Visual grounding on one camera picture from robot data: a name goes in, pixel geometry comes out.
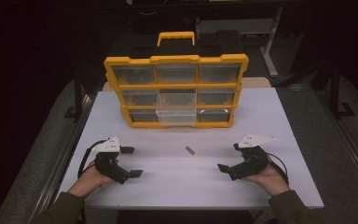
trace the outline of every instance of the storage organizer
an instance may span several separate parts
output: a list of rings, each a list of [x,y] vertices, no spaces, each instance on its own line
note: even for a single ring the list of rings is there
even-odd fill
[[[133,128],[230,127],[248,57],[236,31],[120,35],[104,61]]]

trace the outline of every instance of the clear plastic bin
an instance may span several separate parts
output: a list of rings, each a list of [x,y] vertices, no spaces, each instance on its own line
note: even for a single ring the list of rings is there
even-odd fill
[[[119,84],[155,84],[152,65],[113,65]]]
[[[197,111],[198,122],[227,122],[231,109],[199,109]]]
[[[199,105],[231,105],[235,89],[197,89]]]
[[[160,90],[156,113],[162,125],[194,125],[197,116],[196,90]]]
[[[237,82],[240,63],[202,63],[199,83]]]
[[[124,90],[126,105],[156,105],[157,90]]]
[[[158,116],[154,109],[129,110],[133,122],[158,122]]]
[[[156,65],[158,83],[194,83],[197,66],[193,63],[163,63]]]

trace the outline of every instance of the human hand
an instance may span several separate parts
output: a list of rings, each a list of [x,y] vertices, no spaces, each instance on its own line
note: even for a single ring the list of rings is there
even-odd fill
[[[286,183],[280,173],[271,165],[268,165],[264,171],[256,175],[246,176],[244,180],[255,182],[271,196],[290,190],[289,185]]]
[[[115,181],[113,179],[107,177],[106,175],[102,175],[99,171],[97,171],[95,168],[95,162],[92,161],[89,163],[89,166],[78,178],[75,184],[68,190],[68,193],[86,199],[100,186],[114,182]]]

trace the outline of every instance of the olive green sleeve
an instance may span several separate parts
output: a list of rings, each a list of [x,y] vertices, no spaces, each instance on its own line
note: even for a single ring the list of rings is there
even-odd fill
[[[67,192],[62,192],[55,204],[39,214],[31,223],[76,224],[83,206],[84,199]]]
[[[272,196],[269,205],[280,224],[324,224],[316,213],[306,207],[294,190]]]

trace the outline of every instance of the carrying handle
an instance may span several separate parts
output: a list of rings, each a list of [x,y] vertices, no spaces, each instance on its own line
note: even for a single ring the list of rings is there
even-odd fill
[[[196,39],[194,37],[194,32],[163,32],[159,33],[157,46],[161,44],[162,39],[185,39],[191,38],[193,41],[193,46],[196,44]]]

